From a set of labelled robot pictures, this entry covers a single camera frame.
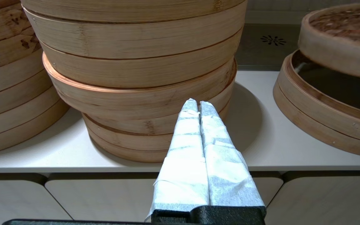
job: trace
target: stack of bamboo steamers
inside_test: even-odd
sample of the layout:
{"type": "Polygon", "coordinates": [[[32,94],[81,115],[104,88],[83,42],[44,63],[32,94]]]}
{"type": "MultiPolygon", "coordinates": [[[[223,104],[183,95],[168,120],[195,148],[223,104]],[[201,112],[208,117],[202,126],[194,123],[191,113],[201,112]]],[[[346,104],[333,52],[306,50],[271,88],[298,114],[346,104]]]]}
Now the stack of bamboo steamers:
{"type": "Polygon", "coordinates": [[[278,107],[313,137],[360,155],[360,4],[308,14],[298,44],[274,87],[278,107]]]}
{"type": "Polygon", "coordinates": [[[245,0],[23,0],[59,95],[94,143],[162,162],[189,98],[226,115],[245,0]]]}
{"type": "Polygon", "coordinates": [[[19,0],[0,0],[0,150],[47,129],[68,110],[42,63],[19,0]]]}

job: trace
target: white shelf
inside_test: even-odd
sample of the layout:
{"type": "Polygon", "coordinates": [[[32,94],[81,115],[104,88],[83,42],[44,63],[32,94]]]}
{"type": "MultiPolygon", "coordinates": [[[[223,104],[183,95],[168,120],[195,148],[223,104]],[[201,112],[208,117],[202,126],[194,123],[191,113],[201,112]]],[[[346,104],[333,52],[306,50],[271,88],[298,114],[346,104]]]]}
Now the white shelf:
{"type": "MultiPolygon", "coordinates": [[[[250,171],[360,170],[360,156],[309,136],[277,108],[277,72],[239,71],[226,125],[250,171]]],[[[0,173],[157,172],[160,164],[127,161],[98,150],[78,111],[0,151],[0,173]]]]}

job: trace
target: white countertop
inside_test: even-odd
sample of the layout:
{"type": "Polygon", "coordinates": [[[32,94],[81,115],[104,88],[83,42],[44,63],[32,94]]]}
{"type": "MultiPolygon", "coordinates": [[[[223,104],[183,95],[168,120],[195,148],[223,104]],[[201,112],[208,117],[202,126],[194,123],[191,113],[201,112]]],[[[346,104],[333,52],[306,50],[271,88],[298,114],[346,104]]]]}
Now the white countertop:
{"type": "MultiPolygon", "coordinates": [[[[227,129],[250,171],[360,170],[360,156],[309,136],[277,108],[278,72],[238,71],[227,129]]],[[[157,172],[160,164],[127,161],[98,150],[81,114],[70,109],[34,138],[0,151],[0,173],[157,172]]]]}

